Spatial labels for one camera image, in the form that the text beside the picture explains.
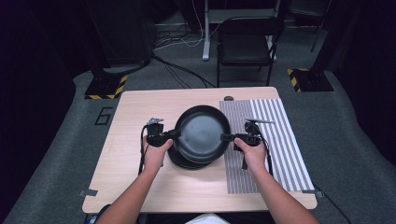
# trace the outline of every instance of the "printed number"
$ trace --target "printed number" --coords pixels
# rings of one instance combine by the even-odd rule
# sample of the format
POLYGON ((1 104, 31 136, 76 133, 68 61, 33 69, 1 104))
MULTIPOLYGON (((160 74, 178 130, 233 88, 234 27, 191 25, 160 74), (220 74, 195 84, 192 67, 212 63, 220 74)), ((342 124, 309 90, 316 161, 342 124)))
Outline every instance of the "printed number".
POLYGON ((111 114, 104 114, 104 110, 112 109, 113 107, 103 107, 96 119, 95 125, 107 125, 110 120, 111 114))

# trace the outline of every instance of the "black and white striped mat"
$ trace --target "black and white striped mat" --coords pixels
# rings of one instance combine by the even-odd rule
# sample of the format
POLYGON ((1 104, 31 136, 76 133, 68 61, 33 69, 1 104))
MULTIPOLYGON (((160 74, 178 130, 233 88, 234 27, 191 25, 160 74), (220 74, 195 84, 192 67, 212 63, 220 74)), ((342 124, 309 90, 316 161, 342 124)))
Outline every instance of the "black and white striped mat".
MULTIPOLYGON (((245 118, 274 121, 275 124, 258 123, 270 148, 274 178, 287 191, 314 189, 280 99, 220 101, 219 105, 232 133, 246 133, 245 118)), ((233 150, 233 143, 224 158, 228 193, 258 193, 253 179, 241 169, 243 156, 233 150)))

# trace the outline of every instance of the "chair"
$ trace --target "chair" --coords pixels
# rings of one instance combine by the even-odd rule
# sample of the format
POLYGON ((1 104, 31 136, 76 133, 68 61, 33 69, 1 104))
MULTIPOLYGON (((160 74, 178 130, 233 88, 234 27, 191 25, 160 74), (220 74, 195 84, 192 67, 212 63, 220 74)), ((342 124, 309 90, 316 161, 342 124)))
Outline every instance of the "chair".
POLYGON ((217 87, 221 65, 259 66, 258 72, 269 66, 268 86, 277 40, 283 29, 283 21, 275 17, 234 17, 224 21, 219 26, 217 87))
POLYGON ((314 51, 315 45, 318 42, 318 38, 326 20, 327 12, 332 3, 332 0, 291 0, 290 14, 295 17, 305 18, 313 20, 319 23, 318 29, 316 30, 316 36, 314 44, 311 48, 311 52, 314 51))

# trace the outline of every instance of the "person's left hand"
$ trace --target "person's left hand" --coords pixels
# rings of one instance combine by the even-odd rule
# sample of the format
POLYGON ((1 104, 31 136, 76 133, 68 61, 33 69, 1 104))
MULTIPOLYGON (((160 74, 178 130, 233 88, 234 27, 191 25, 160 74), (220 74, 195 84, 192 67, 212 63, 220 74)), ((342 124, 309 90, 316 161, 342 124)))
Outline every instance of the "person's left hand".
POLYGON ((143 138, 143 148, 146 151, 145 168, 143 171, 151 171, 157 173, 163 165, 163 158, 166 151, 172 146, 173 140, 168 139, 161 147, 149 145, 147 136, 143 138))

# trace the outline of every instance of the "gray carpet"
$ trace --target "gray carpet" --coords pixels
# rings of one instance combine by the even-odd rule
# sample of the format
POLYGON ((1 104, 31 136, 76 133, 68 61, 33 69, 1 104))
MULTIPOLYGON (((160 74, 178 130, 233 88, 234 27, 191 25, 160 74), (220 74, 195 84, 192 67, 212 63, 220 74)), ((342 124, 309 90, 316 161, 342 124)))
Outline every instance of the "gray carpet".
MULTIPOLYGON (((348 97, 330 72, 331 92, 295 92, 288 68, 310 67, 317 51, 310 53, 314 35, 301 29, 287 29, 280 39, 271 86, 277 88, 296 135, 312 180, 348 215, 352 223, 395 223, 396 168, 387 162, 358 125, 348 97)), ((216 44, 211 46, 209 62, 202 61, 203 42, 195 48, 184 44, 155 50, 164 60, 186 67, 211 83, 216 81, 216 44)), ((120 71, 125 67, 114 68, 120 71)), ((230 76, 265 80, 252 69, 227 69, 230 76)), ((192 88, 203 88, 196 77, 176 70, 192 88)), ((83 223, 83 198, 78 194, 90 185, 108 125, 94 125, 103 107, 114 115, 118 99, 84 100, 92 80, 85 73, 75 78, 75 100, 53 140, 44 160, 36 169, 5 223, 83 223)), ((226 81, 221 87, 262 86, 262 82, 226 81)), ((181 89, 157 61, 129 75, 125 91, 181 89)), ((318 198, 313 213, 322 223, 346 223, 326 198, 318 198)))

